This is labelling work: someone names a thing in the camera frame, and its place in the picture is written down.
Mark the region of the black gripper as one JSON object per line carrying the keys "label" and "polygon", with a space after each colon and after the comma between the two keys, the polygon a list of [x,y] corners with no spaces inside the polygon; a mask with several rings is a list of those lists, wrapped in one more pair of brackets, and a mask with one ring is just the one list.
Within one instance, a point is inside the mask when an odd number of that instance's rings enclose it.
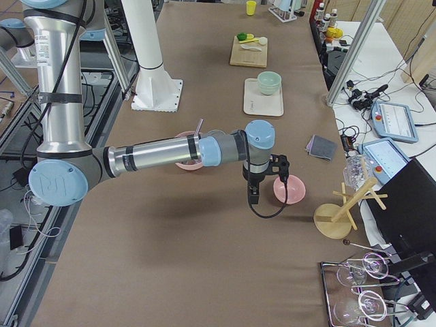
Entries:
{"label": "black gripper", "polygon": [[260,197],[260,183],[266,176],[278,175],[279,180],[285,187],[285,199],[287,202],[288,190],[287,182],[289,179],[290,162],[286,155],[272,154],[268,161],[263,164],[251,163],[248,157],[243,166],[243,177],[247,181],[247,200],[248,204],[258,204]]}

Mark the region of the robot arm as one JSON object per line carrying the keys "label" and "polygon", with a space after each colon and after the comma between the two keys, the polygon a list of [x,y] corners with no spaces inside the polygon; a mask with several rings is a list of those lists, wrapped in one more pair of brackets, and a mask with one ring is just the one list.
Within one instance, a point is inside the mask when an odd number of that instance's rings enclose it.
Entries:
{"label": "robot arm", "polygon": [[230,134],[209,132],[114,148],[93,148],[84,138],[80,38],[103,39],[103,1],[24,1],[26,24],[35,36],[43,142],[29,173],[32,192],[52,206],[81,201],[99,183],[124,172],[200,160],[205,166],[241,161],[248,201],[258,202],[268,175],[286,183],[289,162],[272,154],[275,129],[254,120]]}

